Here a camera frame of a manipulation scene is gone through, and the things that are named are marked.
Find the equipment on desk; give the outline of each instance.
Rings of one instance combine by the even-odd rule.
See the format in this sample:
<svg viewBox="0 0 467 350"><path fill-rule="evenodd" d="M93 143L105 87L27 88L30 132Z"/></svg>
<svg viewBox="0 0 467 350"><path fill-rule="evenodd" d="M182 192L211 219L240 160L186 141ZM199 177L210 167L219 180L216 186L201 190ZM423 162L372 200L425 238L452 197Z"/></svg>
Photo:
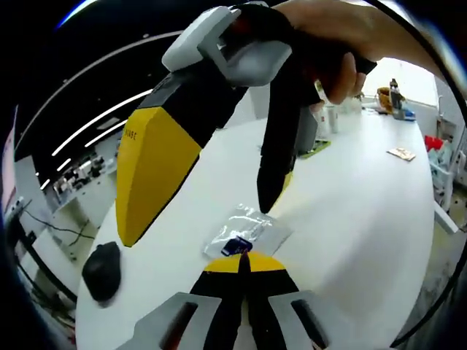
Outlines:
<svg viewBox="0 0 467 350"><path fill-rule="evenodd" d="M213 260L190 293L140 319L119 350L231 350L246 299L258 350L369 350L332 303L299 291L285 267L257 252Z"/></svg>
<svg viewBox="0 0 467 350"><path fill-rule="evenodd" d="M82 268L82 279L99 303L113 298L120 286L120 249L115 242L99 244Z"/></svg>
<svg viewBox="0 0 467 350"><path fill-rule="evenodd" d="M343 44L295 30L266 6L215 7L201 14L163 56L171 73L126 123L116 201L123 244L133 246L177 194L247 88L271 83L257 179L260 210L269 212L292 175L302 111L308 115L308 106L320 101L304 69L340 69L348 52ZM354 56L359 72L376 66Z"/></svg>

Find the red object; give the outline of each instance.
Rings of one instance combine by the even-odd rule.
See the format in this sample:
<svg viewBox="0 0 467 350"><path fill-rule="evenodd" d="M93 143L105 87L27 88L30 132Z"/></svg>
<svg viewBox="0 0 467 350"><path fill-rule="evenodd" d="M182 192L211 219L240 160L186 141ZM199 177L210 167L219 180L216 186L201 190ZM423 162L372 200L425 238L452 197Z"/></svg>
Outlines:
<svg viewBox="0 0 467 350"><path fill-rule="evenodd" d="M427 151L432 148L439 150L441 147L443 147L443 140L438 139L437 137L425 136L425 146Z"/></svg>

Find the plastic bag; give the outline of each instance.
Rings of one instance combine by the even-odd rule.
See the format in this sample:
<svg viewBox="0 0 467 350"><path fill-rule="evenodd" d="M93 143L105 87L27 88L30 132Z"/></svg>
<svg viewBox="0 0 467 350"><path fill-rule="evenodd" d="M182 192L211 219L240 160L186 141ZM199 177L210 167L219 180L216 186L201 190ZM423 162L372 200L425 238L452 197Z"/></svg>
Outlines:
<svg viewBox="0 0 467 350"><path fill-rule="evenodd" d="M213 233L204 254L216 259L253 250L271 256L291 233L277 219L240 204Z"/></svg>

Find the computer mouse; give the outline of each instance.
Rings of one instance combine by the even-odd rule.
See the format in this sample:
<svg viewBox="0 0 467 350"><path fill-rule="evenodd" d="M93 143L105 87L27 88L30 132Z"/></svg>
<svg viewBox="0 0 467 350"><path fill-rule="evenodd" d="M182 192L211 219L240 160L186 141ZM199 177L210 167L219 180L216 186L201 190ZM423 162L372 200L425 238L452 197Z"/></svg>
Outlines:
<svg viewBox="0 0 467 350"><path fill-rule="evenodd" d="M99 244L82 268L82 279L97 302L110 300L121 280L120 249L115 242Z"/></svg>

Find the finger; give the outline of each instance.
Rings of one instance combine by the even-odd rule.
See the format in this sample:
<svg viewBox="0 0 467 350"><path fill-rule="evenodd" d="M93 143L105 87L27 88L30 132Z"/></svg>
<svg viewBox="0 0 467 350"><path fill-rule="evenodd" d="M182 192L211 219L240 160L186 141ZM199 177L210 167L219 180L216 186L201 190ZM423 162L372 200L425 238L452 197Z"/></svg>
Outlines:
<svg viewBox="0 0 467 350"><path fill-rule="evenodd" d="M310 110L311 113L316 113L316 112L319 112L323 107L324 107L324 101L321 100L317 104L312 104L309 107L309 110Z"/></svg>
<svg viewBox="0 0 467 350"><path fill-rule="evenodd" d="M366 80L366 74L364 73L357 74L357 81L355 82L352 92L350 93L351 96L356 96L362 91L363 85L365 84L365 80Z"/></svg>
<svg viewBox="0 0 467 350"><path fill-rule="evenodd" d="M340 104L350 94L357 80L357 69L355 68L355 58L348 52L342 58L342 65L339 74L327 90L326 95L333 104Z"/></svg>

